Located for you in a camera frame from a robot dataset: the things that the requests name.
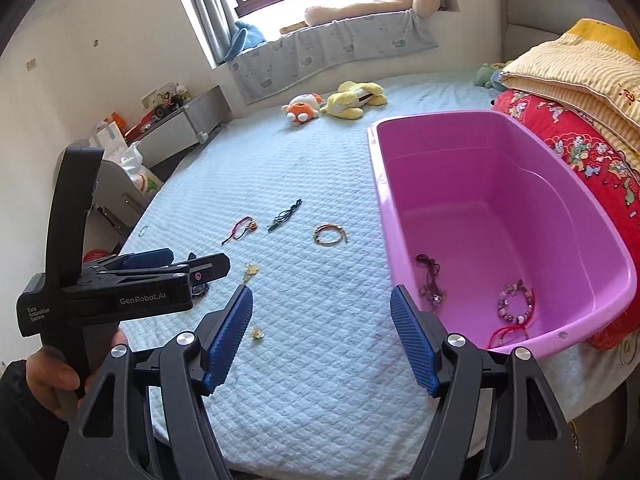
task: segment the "white wall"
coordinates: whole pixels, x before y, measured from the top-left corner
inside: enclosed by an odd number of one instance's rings
[[[74,63],[58,14],[28,15],[0,57],[0,360],[27,356],[15,301],[44,270],[49,207],[58,154],[85,137],[100,107]],[[38,66],[27,72],[25,63]]]
[[[132,126],[144,114],[142,98],[165,83],[193,94],[214,85],[180,0],[68,0],[64,17],[100,102]]]

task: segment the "blue gripper pad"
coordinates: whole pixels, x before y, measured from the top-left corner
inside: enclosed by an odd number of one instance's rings
[[[166,267],[174,260],[171,249],[157,249],[146,253],[132,254],[120,266],[120,270],[155,269]]]
[[[433,396],[440,387],[440,381],[434,371],[434,352],[427,337],[424,335],[414,311],[398,287],[391,293],[389,302],[391,319],[396,326],[404,353],[416,382],[427,389]]]
[[[222,327],[207,351],[209,369],[202,383],[209,393],[213,393],[220,384],[225,383],[253,313],[254,295],[249,288],[245,287],[225,313]]]

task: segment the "screw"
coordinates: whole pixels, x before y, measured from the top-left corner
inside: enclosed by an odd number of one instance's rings
[[[111,349],[112,357],[122,357],[127,353],[127,347],[124,345],[116,345]]]
[[[451,346],[460,348],[461,346],[464,346],[466,344],[466,339],[463,338],[460,334],[451,334],[449,337],[447,337],[447,343],[449,343]]]
[[[187,346],[196,341],[196,336],[191,332],[182,332],[181,334],[178,334],[178,337],[175,338],[175,340],[178,345]]]
[[[531,359],[531,352],[529,352],[529,350],[524,348],[524,346],[520,346],[516,348],[515,353],[516,353],[516,357],[518,359],[522,359],[523,361],[528,361],[529,359]]]

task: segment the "plastic bag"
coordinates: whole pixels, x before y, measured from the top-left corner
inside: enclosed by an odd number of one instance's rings
[[[104,121],[100,121],[95,125],[89,138],[89,144],[91,146],[102,146],[104,148],[103,158],[116,164],[120,163],[120,159],[127,150],[127,143],[118,129],[118,125],[116,123],[107,124]]]
[[[149,198],[153,198],[162,181],[142,165],[142,155],[138,151],[138,142],[130,145],[120,159],[120,167],[126,171],[133,184]]]

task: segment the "yellow plush toy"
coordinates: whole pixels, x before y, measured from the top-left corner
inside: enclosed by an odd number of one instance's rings
[[[338,87],[337,94],[329,96],[326,105],[320,108],[320,111],[342,119],[359,119],[364,114],[362,105],[381,106],[386,104],[386,97],[382,95],[383,91],[382,86],[376,83],[347,81]]]

